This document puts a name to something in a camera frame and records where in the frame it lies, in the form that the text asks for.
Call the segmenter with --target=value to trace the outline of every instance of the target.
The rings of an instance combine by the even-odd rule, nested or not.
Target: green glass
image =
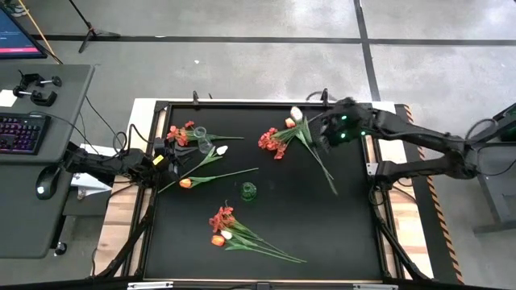
[[[252,201],[256,197],[256,186],[251,182],[244,182],[240,189],[240,196],[245,201]]]

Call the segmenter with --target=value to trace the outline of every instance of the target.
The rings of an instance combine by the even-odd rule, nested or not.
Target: wooden frame
[[[130,124],[135,124],[139,131],[143,133],[144,137],[148,138],[149,132],[152,130],[153,118],[157,118],[157,128],[154,130],[155,136],[160,137],[164,132],[164,122],[167,118],[166,106],[158,104],[162,103],[161,101],[167,102],[182,102],[185,103],[188,100],[185,99],[135,99],[135,103],[133,105],[133,110],[131,113]],[[261,103],[261,102],[292,102],[292,101],[249,101],[249,100],[200,100],[200,102],[253,102],[253,103]],[[396,113],[396,109],[393,103],[388,102],[374,102],[373,107],[382,110],[389,110],[391,112]],[[371,138],[367,137],[367,149],[368,149],[368,159],[370,162],[375,162],[377,159],[376,154],[373,150],[374,143],[378,142],[379,150],[381,153],[381,158],[383,160],[392,160],[397,163],[406,162],[405,148],[403,147],[403,143],[401,141],[373,141]],[[132,136],[131,144],[133,147],[138,147],[142,150],[146,150],[147,144],[139,139],[138,136]],[[116,180],[123,180],[122,177],[117,177]],[[124,184],[116,184],[113,190],[118,190],[125,186]],[[412,196],[414,196],[413,188],[403,188],[404,191],[408,192]],[[95,256],[95,262],[97,264],[97,269],[104,269],[110,263],[110,261],[114,258],[114,256],[119,252],[119,249],[126,242],[127,237],[130,233],[131,229],[131,218],[134,213],[135,203],[136,203],[136,187],[128,188],[123,193],[117,194],[117,196],[112,197],[110,200],[110,204],[108,206],[106,212],[106,218],[104,221],[104,225],[102,227],[101,237],[98,243],[98,250]],[[145,209],[148,205],[148,200],[150,197],[150,190],[146,190],[143,198],[143,205],[141,206],[141,210],[139,212],[140,218],[144,213]],[[397,232],[398,241],[403,246],[407,254],[411,257],[411,259],[416,263],[419,269],[427,276],[433,277],[432,267],[430,258],[428,255],[425,235],[423,233],[422,223],[419,218],[418,206],[412,202],[408,197],[403,196],[397,190],[391,190],[389,192],[389,206],[393,213],[393,224],[395,225],[395,230]],[[385,208],[381,209],[382,214],[385,216],[386,211]],[[396,271],[396,261],[393,256],[393,252],[390,248],[390,245],[384,240],[383,247],[385,248],[386,255],[386,264],[387,268],[392,277],[397,277]],[[135,274],[135,270],[137,265],[139,264],[139,257],[141,251],[141,243],[142,237],[140,237],[139,241],[135,245],[131,267],[128,271],[129,275]]]

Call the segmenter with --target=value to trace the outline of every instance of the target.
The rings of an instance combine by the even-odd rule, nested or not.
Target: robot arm
[[[476,165],[467,160],[471,147],[459,136],[415,126],[396,114],[357,104],[350,97],[338,101],[321,119],[320,141],[325,147],[335,147],[363,135],[371,135],[385,140],[400,139],[444,154],[438,159],[406,164],[379,162],[374,177],[387,188],[400,178],[439,174],[456,179],[472,179],[476,176]]]

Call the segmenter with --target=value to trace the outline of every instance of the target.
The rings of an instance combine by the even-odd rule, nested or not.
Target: computer monitor
[[[46,58],[43,48],[0,3],[0,60]]]

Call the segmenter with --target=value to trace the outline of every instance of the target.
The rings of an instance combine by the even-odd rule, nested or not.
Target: orange tulip
[[[184,180],[179,181],[179,186],[185,189],[189,189],[192,187],[192,181],[190,178],[185,178]]]
[[[224,239],[223,236],[214,235],[213,237],[211,237],[211,243],[214,244],[215,246],[222,247],[222,246],[224,246],[224,242],[226,242],[226,240]]]
[[[296,126],[296,122],[294,122],[292,118],[286,118],[285,125],[287,128],[294,128]]]

